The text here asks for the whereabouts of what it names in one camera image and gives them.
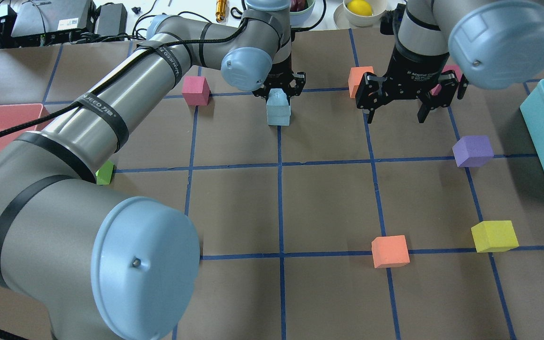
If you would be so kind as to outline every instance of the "blue tape line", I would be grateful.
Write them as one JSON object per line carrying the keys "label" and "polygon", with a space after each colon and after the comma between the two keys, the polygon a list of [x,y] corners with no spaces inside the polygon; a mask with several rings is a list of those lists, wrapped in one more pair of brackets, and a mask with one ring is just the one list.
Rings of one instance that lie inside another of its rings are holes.
{"label": "blue tape line", "polygon": [[493,269],[494,282],[497,285],[497,290],[499,291],[499,299],[501,300],[501,306],[503,307],[503,314],[505,314],[505,321],[507,321],[507,329],[509,329],[509,337],[511,340],[516,340],[516,332],[513,330],[513,325],[511,323],[511,316],[509,315],[509,310],[507,309],[507,301],[505,301],[505,295],[503,294],[503,287],[501,286],[501,279],[499,278],[499,272],[497,271],[497,265],[494,262],[494,256],[492,253],[488,253],[488,258],[490,259],[490,266]]}
{"label": "blue tape line", "polygon": [[457,141],[460,140],[459,129],[457,129],[457,122],[455,121],[455,114],[453,114],[453,108],[449,106],[450,123],[453,125],[453,131],[455,131],[455,137]]}
{"label": "blue tape line", "polygon": [[484,218],[482,217],[482,209],[480,208],[480,202],[477,200],[476,187],[473,185],[473,179],[471,178],[471,172],[469,168],[465,168],[467,174],[467,181],[469,182],[469,188],[471,189],[471,196],[473,196],[473,204],[476,205],[477,219],[482,222]]}
{"label": "blue tape line", "polygon": [[398,308],[396,307],[396,294],[393,291],[393,278],[391,277],[391,268],[386,268],[387,286],[389,287],[389,301],[391,303],[391,316],[393,317],[393,330],[396,333],[396,340],[401,340],[400,323],[398,321]]}
{"label": "blue tape line", "polygon": [[528,84],[522,83],[524,85],[524,90],[526,91],[526,94],[530,94],[530,88],[528,88]]}
{"label": "blue tape line", "polygon": [[354,35],[352,34],[352,28],[348,28],[349,40],[352,43],[352,54],[354,54],[354,65],[360,66],[358,63],[358,53],[356,53],[356,43],[354,43]]}
{"label": "blue tape line", "polygon": [[186,202],[184,203],[184,215],[190,213],[190,193],[192,192],[192,167],[195,163],[196,149],[196,125],[198,123],[198,106],[195,108],[195,116],[192,120],[192,144],[190,145],[190,169],[188,170],[188,185],[186,186]]}
{"label": "blue tape line", "polygon": [[453,156],[440,156],[440,157],[406,157],[406,158],[386,158],[375,159],[375,163],[387,163],[387,162],[426,162],[426,161],[454,161]]}
{"label": "blue tape line", "polygon": [[235,254],[235,255],[202,255],[201,261],[245,260],[250,258],[280,258],[279,253],[270,254]]}
{"label": "blue tape line", "polygon": [[475,253],[476,248],[446,248],[446,249],[411,249],[408,251],[411,255],[418,254],[455,254],[455,253]]}
{"label": "blue tape line", "polygon": [[287,301],[285,299],[285,259],[280,258],[280,337],[287,340]]}
{"label": "blue tape line", "polygon": [[60,63],[60,57],[62,57],[63,49],[64,45],[60,45],[60,50],[58,51],[58,56],[56,57],[56,62],[54,63],[54,69],[51,71],[50,81],[47,83],[47,88],[45,88],[45,94],[43,95],[43,101],[41,101],[41,103],[45,103],[47,96],[50,94],[51,84],[54,82],[54,76],[56,75],[56,70],[58,69],[58,63]]}

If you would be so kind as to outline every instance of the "stacked blocks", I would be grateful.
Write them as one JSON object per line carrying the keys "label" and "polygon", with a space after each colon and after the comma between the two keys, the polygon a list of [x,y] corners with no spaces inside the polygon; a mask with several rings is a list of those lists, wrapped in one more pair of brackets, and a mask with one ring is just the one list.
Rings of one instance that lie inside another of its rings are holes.
{"label": "stacked blocks", "polygon": [[410,263],[404,235],[377,237],[371,247],[375,268],[402,267]]}
{"label": "stacked blocks", "polygon": [[95,180],[97,185],[109,185],[112,180],[112,172],[115,168],[115,164],[111,161],[106,161],[104,165],[95,172]]}
{"label": "stacked blocks", "polygon": [[453,153],[460,168],[479,167],[494,157],[488,136],[465,136],[453,146]]}
{"label": "stacked blocks", "polygon": [[[455,74],[457,75],[457,81],[460,82],[460,78],[463,75],[463,72],[460,70],[460,67],[458,65],[446,65],[444,69],[442,70],[442,73],[446,71],[450,71],[450,70],[455,71]],[[441,89],[442,89],[442,86],[440,86],[440,84],[436,85],[436,87],[434,87],[432,90],[432,95],[438,95]]]}
{"label": "stacked blocks", "polygon": [[266,114],[268,116],[268,125],[289,126],[291,105],[289,105],[287,95],[282,89],[270,89],[268,101],[266,102]]}
{"label": "stacked blocks", "polygon": [[184,77],[182,95],[189,106],[207,105],[209,103],[209,84],[207,79],[201,76]]}
{"label": "stacked blocks", "polygon": [[360,80],[362,79],[362,75],[364,75],[365,72],[371,72],[374,73],[372,66],[362,66],[362,67],[352,67],[349,72],[349,79],[348,79],[348,90],[349,90],[349,97],[354,99],[356,98],[356,92],[358,91],[358,86],[360,86]]}
{"label": "stacked blocks", "polygon": [[505,252],[519,247],[511,221],[484,221],[471,228],[473,242],[479,253]]}

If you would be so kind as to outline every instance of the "black strap band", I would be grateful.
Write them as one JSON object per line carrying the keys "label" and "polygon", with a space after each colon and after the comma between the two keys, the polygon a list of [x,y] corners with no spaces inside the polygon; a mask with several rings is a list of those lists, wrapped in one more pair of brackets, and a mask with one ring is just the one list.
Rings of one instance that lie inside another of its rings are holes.
{"label": "black strap band", "polygon": [[119,151],[129,139],[129,129],[127,129],[123,117],[112,106],[91,92],[77,98],[77,102],[82,103],[87,110],[97,114],[110,125],[112,131],[117,135],[117,150],[115,152]]}
{"label": "black strap band", "polygon": [[1,272],[1,252],[4,247],[4,241],[6,241],[6,236],[8,234],[11,224],[14,222],[18,213],[24,208],[26,203],[28,203],[35,195],[41,192],[46,187],[59,181],[73,179],[73,177],[67,175],[55,175],[46,177],[42,180],[39,180],[30,187],[24,189],[18,196],[16,196],[6,207],[6,209],[1,213],[0,216],[0,286],[3,288],[9,288],[4,280],[4,276]]}
{"label": "black strap band", "polygon": [[[205,36],[207,35],[207,31],[209,30],[211,25],[213,25],[211,22],[207,22],[207,24],[205,24],[205,27],[203,27],[203,30],[201,31],[201,40],[205,40]],[[202,67],[207,67],[207,63],[205,63],[205,54],[203,53],[204,48],[205,48],[205,44],[204,43],[199,43],[199,45],[198,45],[198,57],[201,60],[201,66]]]}
{"label": "black strap band", "polygon": [[88,166],[77,155],[61,144],[58,144],[58,142],[36,133],[23,133],[16,140],[22,140],[22,142],[28,142],[45,149],[66,163],[67,166],[70,166],[82,180],[95,183],[95,176],[89,170]]}
{"label": "black strap band", "polygon": [[408,6],[406,6],[406,15],[408,15],[408,18],[410,19],[410,21],[414,22],[417,26],[421,26],[423,28],[427,28],[428,30],[432,30],[432,31],[440,31],[440,26],[428,24],[427,22],[421,21],[417,17],[412,15],[412,13],[410,13],[410,11],[408,10]]}

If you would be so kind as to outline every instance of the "white bowl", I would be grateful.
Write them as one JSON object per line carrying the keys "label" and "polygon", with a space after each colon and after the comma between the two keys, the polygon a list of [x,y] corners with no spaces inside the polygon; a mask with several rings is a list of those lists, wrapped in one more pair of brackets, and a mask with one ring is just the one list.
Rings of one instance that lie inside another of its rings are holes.
{"label": "white bowl", "polygon": [[365,0],[373,8],[373,15],[365,17],[363,15],[352,13],[348,9],[348,4],[352,1],[353,0],[343,0],[343,13],[345,13],[345,16],[348,18],[350,24],[359,27],[366,27],[375,24],[381,19],[382,15],[387,9],[387,0]]}
{"label": "white bowl", "polygon": [[291,12],[291,26],[304,25],[306,20],[312,15],[315,2],[316,0],[306,0],[306,3],[308,4],[306,9],[298,12]]}

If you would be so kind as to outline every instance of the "green foam cube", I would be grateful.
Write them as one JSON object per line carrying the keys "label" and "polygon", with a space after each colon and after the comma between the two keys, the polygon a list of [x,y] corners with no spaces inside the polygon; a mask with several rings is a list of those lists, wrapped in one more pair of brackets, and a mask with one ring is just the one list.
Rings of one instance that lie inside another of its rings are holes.
{"label": "green foam cube", "polygon": [[511,221],[484,221],[471,228],[479,253],[506,252],[520,246]]}

